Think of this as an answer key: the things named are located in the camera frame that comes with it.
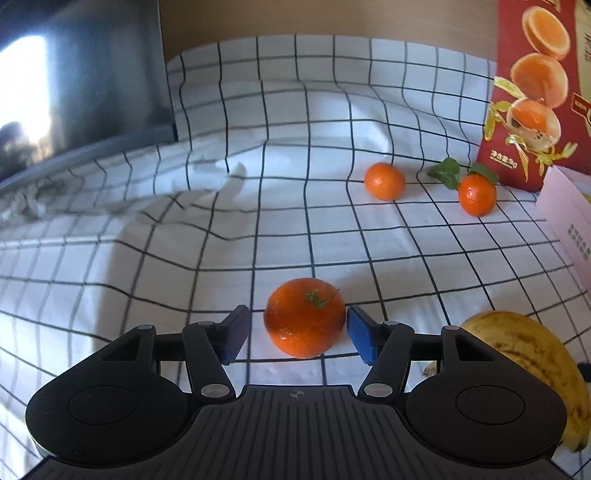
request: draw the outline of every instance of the black monitor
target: black monitor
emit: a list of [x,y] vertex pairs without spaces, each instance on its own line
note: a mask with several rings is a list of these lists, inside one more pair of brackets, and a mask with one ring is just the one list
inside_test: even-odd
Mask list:
[[176,139],[158,0],[0,0],[0,191]]

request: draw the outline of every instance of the red box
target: red box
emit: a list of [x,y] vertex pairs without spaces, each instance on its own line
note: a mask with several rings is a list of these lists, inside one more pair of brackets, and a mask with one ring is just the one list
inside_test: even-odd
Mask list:
[[552,166],[536,205],[572,260],[584,286],[591,290],[591,177],[566,167]]
[[478,162],[529,192],[553,164],[591,175],[591,3],[498,4],[497,71]]

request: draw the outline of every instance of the ribbed plastic surface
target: ribbed plastic surface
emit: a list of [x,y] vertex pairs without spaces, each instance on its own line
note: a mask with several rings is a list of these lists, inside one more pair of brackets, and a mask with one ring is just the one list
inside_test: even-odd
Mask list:
[[387,406],[348,387],[249,386],[238,400],[201,410],[175,445],[149,460],[86,469],[54,459],[27,480],[564,480],[547,461],[481,469],[420,444]]

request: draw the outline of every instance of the metal screw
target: metal screw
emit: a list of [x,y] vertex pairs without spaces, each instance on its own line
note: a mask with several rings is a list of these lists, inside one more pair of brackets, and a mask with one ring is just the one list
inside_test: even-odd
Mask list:
[[222,398],[230,393],[230,389],[221,383],[210,383],[201,389],[201,395],[207,398]]
[[384,398],[392,395],[392,387],[385,383],[370,383],[363,389],[364,393],[370,397]]

